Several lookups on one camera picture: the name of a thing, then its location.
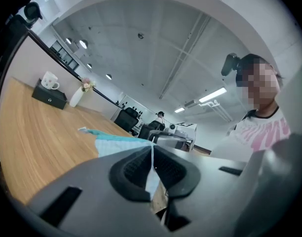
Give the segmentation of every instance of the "black chair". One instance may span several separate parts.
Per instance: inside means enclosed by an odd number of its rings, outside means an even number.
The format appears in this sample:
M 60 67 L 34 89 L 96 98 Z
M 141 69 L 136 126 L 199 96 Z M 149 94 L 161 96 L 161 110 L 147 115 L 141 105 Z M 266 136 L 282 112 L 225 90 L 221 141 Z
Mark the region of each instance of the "black chair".
M 163 131 L 165 129 L 165 125 L 164 124 L 161 124 L 160 122 L 158 121 L 152 121 L 149 126 L 153 127 L 155 130 L 160 130 L 160 131 Z
M 149 125 L 144 124 L 141 127 L 138 138 L 148 140 L 150 131 L 152 131 L 152 130 L 163 131 L 164 129 L 165 129 L 164 124 L 161 124 L 160 122 L 154 120 Z
M 138 112 L 130 107 L 125 110 L 131 117 L 138 117 Z
M 126 132 L 129 132 L 138 123 L 138 119 L 132 117 L 126 111 L 121 110 L 114 123 L 124 129 Z

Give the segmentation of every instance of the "seated person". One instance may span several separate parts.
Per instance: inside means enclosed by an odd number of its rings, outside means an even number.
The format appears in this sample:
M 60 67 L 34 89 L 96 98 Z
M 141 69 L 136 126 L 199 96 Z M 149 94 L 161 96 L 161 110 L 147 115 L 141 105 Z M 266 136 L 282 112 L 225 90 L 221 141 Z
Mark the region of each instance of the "seated person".
M 263 58 L 248 54 L 239 61 L 236 85 L 243 88 L 254 110 L 230 128 L 210 156 L 248 161 L 252 153 L 268 149 L 290 135 L 283 113 L 275 102 L 282 77 Z
M 158 121 L 161 124 L 165 124 L 164 123 L 164 112 L 158 112 L 157 113 L 157 118 L 155 119 L 155 121 Z

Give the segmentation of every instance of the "white vase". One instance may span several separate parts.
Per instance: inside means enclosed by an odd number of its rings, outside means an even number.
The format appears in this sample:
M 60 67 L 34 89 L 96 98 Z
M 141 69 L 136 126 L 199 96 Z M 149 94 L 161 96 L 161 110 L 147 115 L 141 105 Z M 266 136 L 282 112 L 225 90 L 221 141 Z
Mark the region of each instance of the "white vase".
M 74 93 L 74 95 L 72 96 L 71 100 L 70 100 L 70 106 L 75 107 L 78 102 L 81 100 L 82 96 L 83 96 L 84 92 L 82 91 L 82 87 L 78 88 L 78 90 Z

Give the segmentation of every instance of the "pink graphic print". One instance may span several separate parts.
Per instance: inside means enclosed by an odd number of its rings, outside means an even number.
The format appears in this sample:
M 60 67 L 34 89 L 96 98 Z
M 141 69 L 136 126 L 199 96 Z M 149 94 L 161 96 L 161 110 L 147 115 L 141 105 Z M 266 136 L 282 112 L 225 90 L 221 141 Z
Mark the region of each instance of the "pink graphic print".
M 289 126 L 286 123 L 285 119 L 282 118 L 280 120 L 282 132 L 283 135 L 289 135 L 290 130 Z M 261 145 L 265 139 L 265 148 L 269 148 L 272 146 L 275 142 L 279 141 L 281 139 L 280 136 L 280 127 L 279 127 L 279 121 L 276 120 L 274 122 L 269 122 L 266 125 L 263 126 L 263 128 L 258 132 L 258 134 L 253 139 L 253 142 L 251 144 L 251 148 L 253 149 L 253 152 L 259 151 L 261 149 Z
M 251 129 L 251 131 L 245 135 L 245 137 L 244 137 L 245 141 L 249 141 L 254 134 L 256 134 L 260 129 L 263 129 L 263 128 L 264 128 L 264 126 L 259 125 L 259 126 L 254 127 L 253 129 Z
M 244 135 L 244 133 L 249 132 L 250 130 L 251 130 L 251 127 L 250 127 L 250 126 L 244 127 L 244 128 L 242 129 L 242 131 L 241 131 L 241 135 Z
M 290 130 L 289 130 L 288 124 L 286 123 L 285 118 L 281 118 L 280 119 L 280 124 L 281 124 L 281 127 L 283 129 L 283 134 L 284 135 L 289 135 L 290 134 Z

